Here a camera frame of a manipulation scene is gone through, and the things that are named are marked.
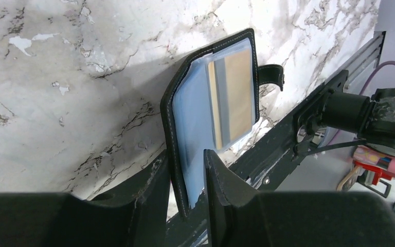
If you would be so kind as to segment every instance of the wallet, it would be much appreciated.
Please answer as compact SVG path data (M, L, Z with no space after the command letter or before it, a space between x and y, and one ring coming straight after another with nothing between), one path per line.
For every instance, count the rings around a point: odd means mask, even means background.
M259 120L260 85L283 89L280 65L257 66L254 30L189 54L161 99L169 171L180 215L204 188L204 150L223 152Z

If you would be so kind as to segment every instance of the red object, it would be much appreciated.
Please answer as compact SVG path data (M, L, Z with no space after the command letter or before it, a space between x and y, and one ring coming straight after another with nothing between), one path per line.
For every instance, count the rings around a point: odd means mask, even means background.
M367 165L367 164L361 163L359 161L353 161L353 162L356 166L361 166L364 169L373 171L375 173L375 176L372 181L372 184L374 184L374 185L378 184L380 178L383 178L386 180L391 180L392 178L395 178L395 174L388 172L386 170L383 170L382 168L379 168L377 166Z

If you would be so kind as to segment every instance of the cable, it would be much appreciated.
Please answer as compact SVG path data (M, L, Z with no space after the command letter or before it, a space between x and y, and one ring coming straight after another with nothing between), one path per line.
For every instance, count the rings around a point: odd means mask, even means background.
M347 147L364 145L365 143L366 143L365 140L355 140L353 142L337 143L337 144L332 144L332 145L327 145L327 146L324 146L324 147L321 147L321 148L317 148L317 149L314 149L314 150L310 150L308 152L302 152L302 153L299 153L299 155L308 156L308 155L311 155L311 154L320 153L320 152L333 150L333 149L337 149L337 148L347 148Z
M371 80L373 79L373 77L376 75L376 73L383 68L384 66L387 65L394 65L395 66L395 61L387 61L387 62L383 62L381 63L378 67L376 67L374 69L374 71L372 72L372 74L370 74L369 78L367 79L366 83L364 84L363 88L361 89L360 95L362 95L364 93L364 91L367 89L367 87L369 86ZM335 135L332 137L332 139L328 142L328 145L331 145L332 142L337 138L338 134L340 133L340 130L337 130L337 132L335 133Z

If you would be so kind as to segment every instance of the gray stripe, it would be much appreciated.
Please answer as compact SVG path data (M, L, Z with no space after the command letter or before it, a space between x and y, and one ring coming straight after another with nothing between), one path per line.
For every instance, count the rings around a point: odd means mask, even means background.
M228 88L226 82L225 59L219 59L214 62L216 73L217 100L219 102L220 128L222 133L222 147L231 142L229 131L229 106L228 106Z

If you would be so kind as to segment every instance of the marble tabletop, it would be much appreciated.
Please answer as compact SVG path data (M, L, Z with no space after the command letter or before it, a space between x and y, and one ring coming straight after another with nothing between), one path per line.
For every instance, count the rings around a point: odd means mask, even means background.
M261 119L232 163L373 36L380 0L0 0L0 191L86 199L164 148L161 96L187 53L252 27ZM176 211L174 199L169 217Z

